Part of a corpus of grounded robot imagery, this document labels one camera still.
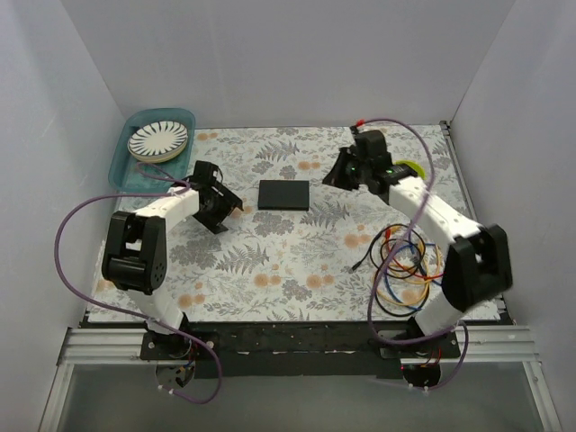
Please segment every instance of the table surface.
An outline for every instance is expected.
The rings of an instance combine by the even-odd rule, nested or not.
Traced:
[[[428,172],[417,140],[402,127],[377,125],[394,160],[409,159]],[[416,129],[432,151],[434,191],[459,212],[469,210],[450,150],[439,126]],[[254,128],[198,130],[194,161],[220,166],[224,184],[240,196],[244,212],[234,211],[229,231],[212,235],[194,218],[181,222],[167,238],[168,273],[164,286],[189,320],[278,321],[365,320],[374,268],[348,269],[365,253],[373,236],[408,218],[366,190],[341,191],[322,185],[338,149],[353,143],[348,128]],[[310,181],[310,210],[258,211],[262,179]],[[119,210],[133,211],[149,200],[123,198]],[[94,297],[129,310],[135,304],[102,278],[94,277]],[[436,271],[433,263],[431,271]],[[394,283],[402,299],[419,292],[416,285]],[[432,285],[430,297],[440,288]],[[390,305],[391,311],[405,312]],[[397,320],[374,308],[380,320]],[[498,320],[495,301],[471,310],[469,320]],[[134,321],[132,316],[97,307],[89,322]]]

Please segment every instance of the white enclosure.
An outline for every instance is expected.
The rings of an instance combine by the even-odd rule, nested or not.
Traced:
[[[52,263],[60,221],[110,192],[128,116],[178,106],[201,127],[454,119],[480,221],[509,234],[508,305],[569,430],[575,17],[569,0],[0,0],[0,428],[39,425],[84,308]],[[64,239],[85,292],[111,210],[86,209]]]
[[[512,0],[63,0],[124,115],[203,127],[451,119]]]
[[[516,2],[454,118],[479,217],[508,231],[508,306],[535,332],[566,430],[576,425],[575,18],[569,0]]]

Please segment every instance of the plate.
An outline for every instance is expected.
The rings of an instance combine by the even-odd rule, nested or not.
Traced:
[[[188,142],[188,129],[176,121],[156,121],[138,129],[128,140],[128,151],[143,162],[165,162],[178,156]]]

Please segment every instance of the teal tray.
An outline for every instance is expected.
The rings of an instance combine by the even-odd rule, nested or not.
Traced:
[[[144,177],[136,171],[138,160],[128,151],[128,140],[134,132],[153,122],[180,122],[188,129],[188,144],[182,153],[174,159],[158,164],[174,178],[184,178],[190,163],[190,152],[194,143],[194,128],[196,119],[194,115],[181,108],[158,108],[154,110],[140,111],[132,115],[124,124],[124,128],[118,138],[116,151],[110,165],[108,182],[120,192],[126,193],[162,193],[170,187],[169,182],[161,182],[152,178]],[[158,175],[154,169],[144,167],[145,172]]]

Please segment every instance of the cable bundle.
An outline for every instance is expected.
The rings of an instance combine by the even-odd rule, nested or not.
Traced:
[[[414,234],[414,236],[417,238],[416,242],[413,242],[411,240],[411,236],[407,239],[393,237],[393,235],[398,230],[406,228],[407,226],[402,223],[394,223],[392,225],[385,227],[384,229],[381,229],[372,239],[370,246],[366,251],[366,254],[362,257],[360,261],[354,264],[351,268],[351,272],[354,272],[367,258],[370,258],[372,265],[376,268],[376,271],[373,276],[373,282],[374,282],[377,273],[382,269],[382,264],[376,264],[376,260],[374,259],[373,256],[374,246],[378,242],[378,239],[383,237],[383,242],[380,245],[379,249],[381,263],[383,263],[386,260],[396,242],[400,241],[402,243],[405,243],[403,246],[400,246],[400,248],[398,249],[398,253],[404,250],[409,250],[409,252],[412,254],[411,259],[413,264],[410,266],[403,265],[399,262],[396,256],[393,257],[390,265],[384,272],[383,276],[384,284],[386,286],[386,291],[388,292],[388,294],[384,293],[379,288],[377,290],[377,295],[375,298],[376,303],[378,304],[380,309],[382,309],[388,315],[391,315],[396,318],[409,317],[414,313],[416,313],[417,311],[420,311],[426,304],[426,301],[428,300],[428,297],[430,295],[430,285],[431,284],[440,285],[440,282],[437,279],[442,277],[442,273],[439,273],[440,263],[442,262],[442,259],[440,256],[440,250],[438,249],[438,246],[436,246],[433,243],[426,243],[424,239],[416,231],[412,231],[412,234]],[[436,274],[433,275],[428,275],[429,269],[428,269],[428,261],[426,260],[426,252],[427,252],[426,248],[429,247],[434,248],[436,253]],[[394,292],[394,290],[392,289],[389,278],[402,280],[407,284],[414,284],[421,286],[422,289],[418,294],[418,298],[413,301],[401,301]],[[406,313],[392,312],[383,305],[382,300],[396,306],[408,308],[409,311]]]

